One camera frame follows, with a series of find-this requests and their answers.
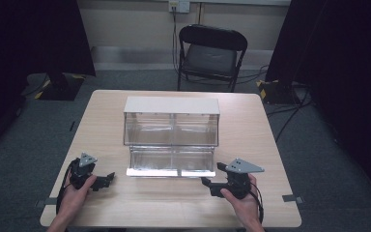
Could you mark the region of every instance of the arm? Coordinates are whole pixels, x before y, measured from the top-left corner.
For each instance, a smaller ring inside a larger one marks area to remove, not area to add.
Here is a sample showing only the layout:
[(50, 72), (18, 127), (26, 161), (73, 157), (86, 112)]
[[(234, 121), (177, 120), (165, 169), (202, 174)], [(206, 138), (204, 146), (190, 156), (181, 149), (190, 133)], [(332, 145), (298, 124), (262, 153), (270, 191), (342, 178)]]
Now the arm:
[(50, 224), (47, 232), (63, 232), (82, 208), (90, 186), (95, 182), (96, 176), (89, 177), (82, 188), (76, 189), (66, 182), (66, 189), (58, 215)]
[[(248, 174), (249, 180), (255, 186), (257, 180), (251, 174)], [(251, 186), (251, 191), (258, 195), (258, 191), (254, 186)], [(221, 193), (225, 199), (231, 203), (236, 212), (237, 218), (243, 224), (247, 232), (263, 232), (264, 228), (258, 218), (258, 204), (254, 197), (248, 194), (244, 199), (237, 199), (229, 190), (223, 188)]]

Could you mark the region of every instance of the gray carpet floor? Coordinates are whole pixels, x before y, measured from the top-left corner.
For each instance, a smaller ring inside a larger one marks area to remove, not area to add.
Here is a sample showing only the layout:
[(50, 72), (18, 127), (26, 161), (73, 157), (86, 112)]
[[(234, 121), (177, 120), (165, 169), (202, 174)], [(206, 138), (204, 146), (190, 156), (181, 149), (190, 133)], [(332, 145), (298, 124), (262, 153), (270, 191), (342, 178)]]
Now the gray carpet floor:
[[(257, 72), (241, 71), (241, 76)], [(97, 77), (87, 77), (74, 101), (38, 101), (29, 95), (19, 117), (0, 138), (0, 231), (45, 231), (40, 225), (43, 208), (36, 207), (36, 203), (50, 194), (93, 91), (175, 91), (176, 78), (174, 71), (99, 71)], [(28, 76), (30, 86), (24, 93), (38, 87), (43, 79), (44, 74)], [(184, 82), (182, 90), (228, 91), (226, 85), (214, 84)], [(251, 80), (238, 84), (235, 92), (258, 94), (258, 89)], [(304, 89), (298, 89), (298, 94), (304, 97)], [(287, 108), (290, 106), (265, 105), (268, 113)], [(270, 115), (275, 136), (292, 113)], [(302, 225), (268, 231), (371, 231), (371, 183), (359, 165), (335, 143), (330, 124), (314, 104), (302, 108), (293, 117), (277, 146), (294, 194), (304, 199), (299, 204)], [(72, 228), (71, 231), (92, 230)], [(129, 231), (173, 230), (131, 228)]]

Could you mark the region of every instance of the white wall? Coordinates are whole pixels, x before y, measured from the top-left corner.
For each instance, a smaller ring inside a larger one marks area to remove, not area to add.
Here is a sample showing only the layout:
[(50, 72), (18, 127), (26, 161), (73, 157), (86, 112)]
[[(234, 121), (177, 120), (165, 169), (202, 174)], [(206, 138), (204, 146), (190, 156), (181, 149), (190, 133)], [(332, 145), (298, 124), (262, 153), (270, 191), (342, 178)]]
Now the white wall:
[[(167, 1), (79, 0), (78, 4), (90, 46), (172, 47), (174, 23)], [(189, 14), (177, 14), (177, 32), (200, 18), (202, 24), (241, 32), (248, 49), (273, 50), (288, 10), (287, 4), (279, 5), (191, 2)]]

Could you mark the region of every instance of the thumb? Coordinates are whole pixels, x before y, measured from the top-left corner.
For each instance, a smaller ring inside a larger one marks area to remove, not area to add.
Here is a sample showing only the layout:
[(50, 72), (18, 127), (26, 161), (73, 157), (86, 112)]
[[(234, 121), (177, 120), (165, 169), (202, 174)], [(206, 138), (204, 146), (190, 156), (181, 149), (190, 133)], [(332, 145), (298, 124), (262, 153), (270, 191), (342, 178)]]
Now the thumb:
[(84, 191), (89, 190), (90, 186), (91, 186), (91, 185), (96, 181), (97, 178), (98, 178), (98, 177), (95, 176), (95, 175), (90, 176), (90, 177), (86, 180), (86, 182), (84, 183), (84, 185), (82, 186), (81, 189), (83, 189)]
[(231, 203), (231, 205), (234, 205), (238, 201), (238, 199), (229, 191), (227, 188), (222, 188), (221, 189), (222, 195), (227, 199), (228, 202)]

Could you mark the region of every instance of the light wood tabletop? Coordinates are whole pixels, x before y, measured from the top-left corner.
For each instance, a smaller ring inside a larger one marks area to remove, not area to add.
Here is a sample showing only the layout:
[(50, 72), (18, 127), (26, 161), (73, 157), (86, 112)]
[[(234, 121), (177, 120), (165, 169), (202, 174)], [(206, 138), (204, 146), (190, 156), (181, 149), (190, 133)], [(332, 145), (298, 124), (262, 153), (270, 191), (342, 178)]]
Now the light wood tabletop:
[[(295, 201), (282, 195), (292, 190), (259, 96), (234, 93), (95, 91), (87, 105), (50, 197), (57, 197), (65, 171), (82, 152), (98, 158), (94, 174), (116, 172), (109, 188), (91, 191), (72, 226), (123, 228), (237, 228), (232, 206), (213, 197), (199, 178), (129, 177), (129, 148), (123, 144), (124, 108), (128, 96), (196, 97), (218, 99), (219, 146), (214, 162), (240, 158), (265, 169), (255, 173), (264, 202), (265, 227), (298, 227)], [(226, 173), (215, 168), (215, 183), (226, 183)], [(49, 226), (55, 206), (43, 209), (41, 224)]]

